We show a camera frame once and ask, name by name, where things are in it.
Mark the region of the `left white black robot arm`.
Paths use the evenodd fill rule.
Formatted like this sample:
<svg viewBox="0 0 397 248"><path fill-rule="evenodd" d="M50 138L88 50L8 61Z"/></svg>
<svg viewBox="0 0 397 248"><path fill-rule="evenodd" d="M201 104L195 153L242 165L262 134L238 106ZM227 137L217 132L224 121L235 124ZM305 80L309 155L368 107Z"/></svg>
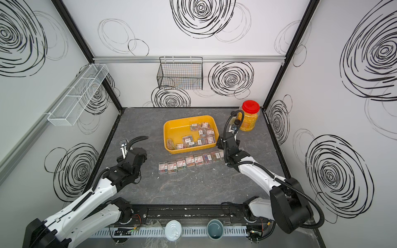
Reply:
<svg viewBox="0 0 397 248"><path fill-rule="evenodd" d="M33 220L24 234L24 248L74 248L102 228L120 222L129 224L135 214L131 204L119 197L125 186L134 184L147 159L143 148L133 148L116 166L102 171L92 188L45 220Z"/></svg>

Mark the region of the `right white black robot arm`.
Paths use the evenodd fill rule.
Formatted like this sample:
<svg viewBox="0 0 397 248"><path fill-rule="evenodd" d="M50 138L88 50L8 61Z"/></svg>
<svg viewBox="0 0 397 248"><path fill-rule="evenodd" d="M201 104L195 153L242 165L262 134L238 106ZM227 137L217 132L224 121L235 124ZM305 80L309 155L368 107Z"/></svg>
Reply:
<svg viewBox="0 0 397 248"><path fill-rule="evenodd" d="M248 212L252 216L275 221L287 234L298 228L323 226L324 212L296 179L286 179L257 163L249 153L239 148L239 141L231 132L219 137L217 146L223 150L226 166L250 178L270 197L257 197L248 202Z"/></svg>

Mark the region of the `yellow plastic storage tray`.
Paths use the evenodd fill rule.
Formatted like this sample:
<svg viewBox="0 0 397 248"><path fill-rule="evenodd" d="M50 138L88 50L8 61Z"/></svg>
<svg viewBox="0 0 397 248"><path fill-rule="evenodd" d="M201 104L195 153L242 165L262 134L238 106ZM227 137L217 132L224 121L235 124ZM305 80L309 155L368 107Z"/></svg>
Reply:
<svg viewBox="0 0 397 248"><path fill-rule="evenodd" d="M214 130L215 133L215 142L213 144L205 144L201 146L194 146L188 147L183 149L168 149L167 147L167 140L171 139L174 145L185 143L183 137L185 136L192 136L192 141L197 141L200 138L198 131L191 131L190 126L192 124L202 124L202 123L209 123L210 129ZM203 149L209 149L216 146L216 142L219 138L219 131L216 125L214 118L210 115L203 115L203 116L194 116L182 119L175 119L166 122L163 125L163 139L164 139L164 147L166 151L170 154L181 154L181 153L188 153Z"/></svg>

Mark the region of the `clear paper clip box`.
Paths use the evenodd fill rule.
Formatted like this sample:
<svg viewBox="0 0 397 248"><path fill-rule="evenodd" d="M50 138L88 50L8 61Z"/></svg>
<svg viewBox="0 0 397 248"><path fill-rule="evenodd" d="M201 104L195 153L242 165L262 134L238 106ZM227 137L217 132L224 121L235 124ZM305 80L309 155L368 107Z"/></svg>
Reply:
<svg viewBox="0 0 397 248"><path fill-rule="evenodd" d="M167 163L167 171L169 174L177 173L177 162L171 161Z"/></svg>
<svg viewBox="0 0 397 248"><path fill-rule="evenodd" d="M195 166L195 159L194 159L194 156L187 156L187 157L185 158L185 161L186 161L186 167Z"/></svg>
<svg viewBox="0 0 397 248"><path fill-rule="evenodd" d="M180 158L176 160L176 164L177 164L177 170L181 171L187 168L187 163L186 160L184 158Z"/></svg>
<svg viewBox="0 0 397 248"><path fill-rule="evenodd" d="M194 162L196 166L202 166L205 164L204 158L202 154L194 155Z"/></svg>
<svg viewBox="0 0 397 248"><path fill-rule="evenodd" d="M220 159L221 159L221 160L224 160L224 151L223 151L223 150L221 150L221 151L219 152L219 155L220 155Z"/></svg>
<svg viewBox="0 0 397 248"><path fill-rule="evenodd" d="M212 155L210 153L203 154L205 164L211 164L213 162Z"/></svg>
<svg viewBox="0 0 397 248"><path fill-rule="evenodd" d="M158 171L160 175L168 173L168 163L167 161L161 161L158 164Z"/></svg>
<svg viewBox="0 0 397 248"><path fill-rule="evenodd" d="M210 155L211 155L211 158L212 158L213 162L218 162L218 161L221 160L221 156L220 156L220 153L218 151L213 151L213 152L211 152Z"/></svg>

